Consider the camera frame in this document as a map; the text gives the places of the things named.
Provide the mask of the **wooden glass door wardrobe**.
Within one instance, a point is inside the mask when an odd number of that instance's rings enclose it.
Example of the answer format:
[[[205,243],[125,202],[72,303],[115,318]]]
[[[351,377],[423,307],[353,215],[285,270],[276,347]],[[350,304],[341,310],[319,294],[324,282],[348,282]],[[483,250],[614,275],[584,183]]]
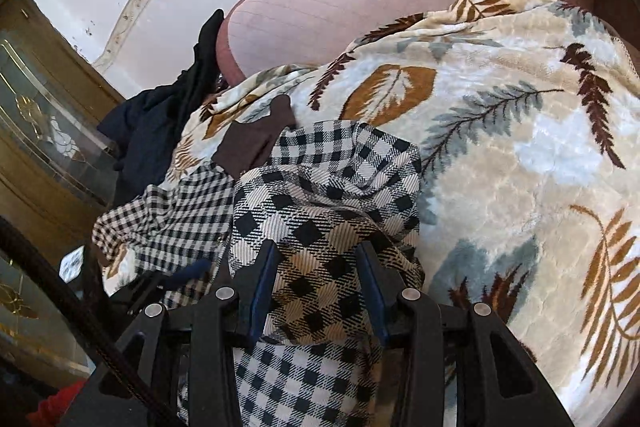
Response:
[[[1,216],[52,267],[84,245],[111,204],[114,158],[96,126],[121,101],[35,0],[1,0]],[[1,356],[55,388],[92,369],[53,303],[8,256]]]

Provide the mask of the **red object on floor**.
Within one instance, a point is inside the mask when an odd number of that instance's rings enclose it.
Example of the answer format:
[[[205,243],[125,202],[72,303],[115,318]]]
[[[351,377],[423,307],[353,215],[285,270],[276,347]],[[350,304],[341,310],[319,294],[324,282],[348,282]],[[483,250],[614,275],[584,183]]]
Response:
[[[32,427],[56,427],[85,383],[86,381],[78,381],[40,401],[37,410],[26,415],[29,425]]]

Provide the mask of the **black white checked shirt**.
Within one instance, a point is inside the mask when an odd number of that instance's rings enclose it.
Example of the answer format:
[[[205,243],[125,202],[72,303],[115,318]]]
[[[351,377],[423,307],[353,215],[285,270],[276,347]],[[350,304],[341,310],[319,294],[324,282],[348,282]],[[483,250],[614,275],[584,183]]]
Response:
[[[371,332],[355,253],[420,287],[420,154],[360,121],[296,124],[290,100],[232,124],[216,153],[171,188],[148,187],[99,217],[93,244],[106,260],[129,247],[138,272],[174,274],[206,259],[231,273],[260,246],[280,251],[258,343],[234,354],[247,426],[367,426],[383,350]]]

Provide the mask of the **dark navy clothing pile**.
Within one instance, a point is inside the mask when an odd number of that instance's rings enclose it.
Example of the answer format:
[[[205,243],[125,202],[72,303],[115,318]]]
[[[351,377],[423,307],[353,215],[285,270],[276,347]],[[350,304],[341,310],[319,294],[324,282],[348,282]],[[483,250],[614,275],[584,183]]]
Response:
[[[112,109],[98,124],[98,131],[115,145],[115,207],[131,202],[148,185],[165,179],[186,122],[216,90],[216,41],[223,21],[221,10],[206,20],[193,48],[192,65],[174,83],[140,92]]]

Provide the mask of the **leaf patterned fleece blanket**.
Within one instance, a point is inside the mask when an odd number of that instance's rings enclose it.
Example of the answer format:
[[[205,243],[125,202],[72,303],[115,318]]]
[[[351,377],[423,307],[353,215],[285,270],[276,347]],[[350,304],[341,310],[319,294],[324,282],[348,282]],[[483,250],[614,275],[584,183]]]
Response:
[[[279,95],[299,126],[360,121],[416,147],[417,288],[486,303],[573,423],[601,424],[639,366],[639,76],[623,40],[558,0],[409,15],[329,63],[265,69],[204,102],[154,186],[175,186]],[[166,307],[196,303],[216,274]]]

